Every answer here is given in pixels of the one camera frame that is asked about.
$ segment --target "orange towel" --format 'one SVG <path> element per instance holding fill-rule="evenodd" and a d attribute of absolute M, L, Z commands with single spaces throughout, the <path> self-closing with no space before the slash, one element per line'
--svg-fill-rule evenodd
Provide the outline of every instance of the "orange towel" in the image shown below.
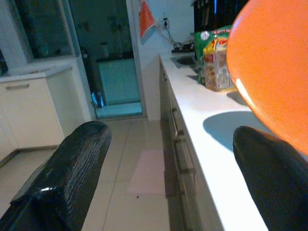
<path fill-rule="evenodd" d="M 140 37 L 142 37 L 152 26 L 155 25 L 155 20 L 145 0 L 141 0 L 141 11 L 139 13 Z"/>

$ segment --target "pink floor mat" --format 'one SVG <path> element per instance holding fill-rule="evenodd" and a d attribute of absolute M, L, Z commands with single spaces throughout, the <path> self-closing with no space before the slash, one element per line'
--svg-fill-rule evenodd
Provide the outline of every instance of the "pink floor mat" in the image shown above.
<path fill-rule="evenodd" d="M 131 194 L 165 194 L 163 150 L 144 150 L 137 162 L 127 192 Z"/>

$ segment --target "white countertop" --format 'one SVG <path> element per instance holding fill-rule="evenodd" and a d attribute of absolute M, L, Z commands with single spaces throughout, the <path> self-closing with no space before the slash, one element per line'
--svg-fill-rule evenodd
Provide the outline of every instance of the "white countertop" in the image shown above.
<path fill-rule="evenodd" d="M 46 78 L 53 74 L 57 74 L 61 71 L 67 70 L 69 68 L 72 68 L 71 65 L 61 65 L 61 66 L 52 66 L 49 68 L 43 68 L 41 70 L 20 70 L 16 71 L 13 74 L 5 74 L 0 77 L 0 83 L 5 82 L 14 82 L 14 81 L 20 81 L 20 80 L 30 80 L 30 79 L 36 79 L 36 78 Z"/>
<path fill-rule="evenodd" d="M 245 183 L 232 151 L 232 135 L 240 125 L 269 132 L 247 106 L 206 89 L 189 76 L 190 68 L 178 69 L 162 54 L 186 129 L 226 231 L 268 230 Z"/>

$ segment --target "doorway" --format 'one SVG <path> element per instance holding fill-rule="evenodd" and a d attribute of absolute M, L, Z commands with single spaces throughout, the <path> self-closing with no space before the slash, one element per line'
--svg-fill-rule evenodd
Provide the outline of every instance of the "doorway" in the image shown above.
<path fill-rule="evenodd" d="M 142 116 L 126 0 L 69 0 L 98 119 Z"/>

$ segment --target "green snack bag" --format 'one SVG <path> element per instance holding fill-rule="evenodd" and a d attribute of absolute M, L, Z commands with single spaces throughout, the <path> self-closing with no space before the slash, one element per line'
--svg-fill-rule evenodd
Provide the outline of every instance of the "green snack bag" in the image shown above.
<path fill-rule="evenodd" d="M 205 84 L 205 71 L 203 49 L 207 47 L 217 36 L 229 37 L 231 26 L 223 26 L 213 31 L 202 31 L 194 34 L 195 51 L 197 56 L 198 83 Z"/>

